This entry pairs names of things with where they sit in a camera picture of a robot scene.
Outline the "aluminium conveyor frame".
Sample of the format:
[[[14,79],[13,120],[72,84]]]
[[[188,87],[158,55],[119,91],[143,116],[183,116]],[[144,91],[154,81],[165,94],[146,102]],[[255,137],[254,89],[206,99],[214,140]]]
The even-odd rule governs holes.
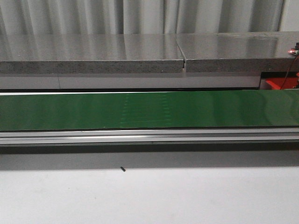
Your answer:
[[[79,94],[70,93],[2,93],[2,95]],[[298,141],[299,126],[203,127],[157,129],[91,129],[54,131],[2,131],[2,145],[69,145],[105,143],[167,143],[213,141]]]

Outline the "small green circuit board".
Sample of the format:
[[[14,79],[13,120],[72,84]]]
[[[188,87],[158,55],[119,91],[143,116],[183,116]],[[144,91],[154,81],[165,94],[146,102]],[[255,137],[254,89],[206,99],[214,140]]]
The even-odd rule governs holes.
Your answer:
[[[292,48],[288,51],[288,53],[297,56],[299,54],[299,50],[296,48]]]

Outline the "grey pleated curtain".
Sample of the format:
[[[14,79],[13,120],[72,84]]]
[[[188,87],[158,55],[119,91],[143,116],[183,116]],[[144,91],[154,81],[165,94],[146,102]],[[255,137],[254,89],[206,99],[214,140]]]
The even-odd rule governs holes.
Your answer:
[[[180,34],[297,31],[296,0],[3,0],[0,32]]]

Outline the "green conveyor belt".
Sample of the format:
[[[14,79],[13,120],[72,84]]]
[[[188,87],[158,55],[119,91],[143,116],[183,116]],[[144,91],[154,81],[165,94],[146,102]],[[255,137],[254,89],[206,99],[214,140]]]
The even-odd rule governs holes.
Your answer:
[[[298,90],[2,95],[2,131],[299,125]]]

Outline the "grey stone counter slab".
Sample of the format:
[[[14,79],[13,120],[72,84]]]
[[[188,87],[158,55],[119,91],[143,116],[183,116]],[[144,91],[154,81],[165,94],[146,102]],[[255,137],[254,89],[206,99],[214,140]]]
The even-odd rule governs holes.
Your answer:
[[[4,74],[282,72],[298,32],[2,35]]]

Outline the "red plate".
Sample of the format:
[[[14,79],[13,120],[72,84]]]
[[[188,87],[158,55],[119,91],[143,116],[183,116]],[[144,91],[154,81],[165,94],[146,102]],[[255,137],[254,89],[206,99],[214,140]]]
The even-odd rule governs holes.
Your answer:
[[[283,89],[293,89],[297,85],[298,78],[291,77],[287,78],[268,78],[266,83],[271,87],[272,90],[283,90]]]

